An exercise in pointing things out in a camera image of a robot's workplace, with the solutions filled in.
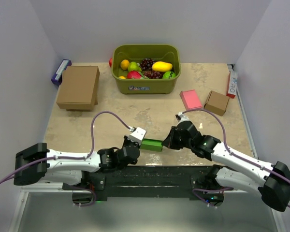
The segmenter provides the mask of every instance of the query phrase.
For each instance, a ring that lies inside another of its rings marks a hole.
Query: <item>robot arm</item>
[[[82,171],[106,173],[121,170],[128,164],[137,163],[145,135],[144,129],[133,128],[129,136],[124,136],[121,149],[117,147],[101,149],[98,152],[94,151],[89,158],[87,153],[60,152],[47,149],[46,144],[36,144],[17,153],[15,169],[42,158],[66,157],[66,159],[50,159],[32,165],[15,174],[14,184],[22,186],[38,181],[51,181],[74,186],[82,181]]]
[[[162,143],[164,146],[176,150],[185,147],[200,158],[226,165],[213,165],[211,172],[198,180],[199,184],[206,186],[208,190],[221,187],[244,190],[261,196],[263,202],[273,209],[278,211],[286,209],[290,201],[290,184],[265,170],[275,171],[290,180],[290,171],[285,164],[277,162],[274,165],[264,162],[230,147],[229,152],[219,139],[201,135],[189,118],[181,112],[176,118],[178,124],[171,127],[168,137]],[[248,162],[232,153],[245,158]]]

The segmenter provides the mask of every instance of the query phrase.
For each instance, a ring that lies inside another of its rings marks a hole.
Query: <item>green fruit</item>
[[[130,62],[129,66],[128,66],[128,72],[131,72],[131,71],[141,72],[142,69],[140,68],[140,66],[136,62],[132,61],[132,62]]]
[[[168,71],[163,75],[163,79],[172,79],[176,77],[176,74],[172,71]]]

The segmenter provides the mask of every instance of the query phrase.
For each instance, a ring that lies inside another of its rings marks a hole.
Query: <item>olive green basket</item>
[[[164,61],[173,65],[176,77],[172,79],[119,79],[126,77],[127,70],[120,68],[122,60],[141,63],[143,59],[151,58],[155,61]],[[178,50],[167,44],[127,44],[118,47],[113,54],[112,75],[116,80],[119,91],[123,94],[168,94],[175,87],[180,75]]]

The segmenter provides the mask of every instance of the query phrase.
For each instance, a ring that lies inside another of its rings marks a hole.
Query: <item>marble surface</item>
[[[89,152],[90,123],[96,113],[109,110],[118,114],[129,126],[147,130],[146,138],[164,140],[171,126],[177,124],[175,114],[184,111],[179,93],[195,89],[202,104],[211,90],[225,94],[229,70],[226,64],[182,63],[182,72],[175,89],[167,95],[124,95],[119,92],[108,63],[74,63],[98,66],[100,79],[98,105],[92,112],[60,110],[57,104],[49,120],[44,141],[48,148],[66,152]],[[216,120],[204,112],[187,113],[202,134],[222,140],[222,130]],[[237,99],[230,99],[227,112],[218,116],[227,132],[228,145],[252,156],[246,129]],[[121,147],[123,136],[129,131],[112,115],[100,115],[95,123],[95,150]],[[164,148],[162,152],[142,150],[137,165],[211,165],[190,150]]]

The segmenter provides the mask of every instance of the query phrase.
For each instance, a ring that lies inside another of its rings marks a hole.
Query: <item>basket label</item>
[[[149,90],[149,87],[135,87],[135,86],[129,86],[128,90]]]

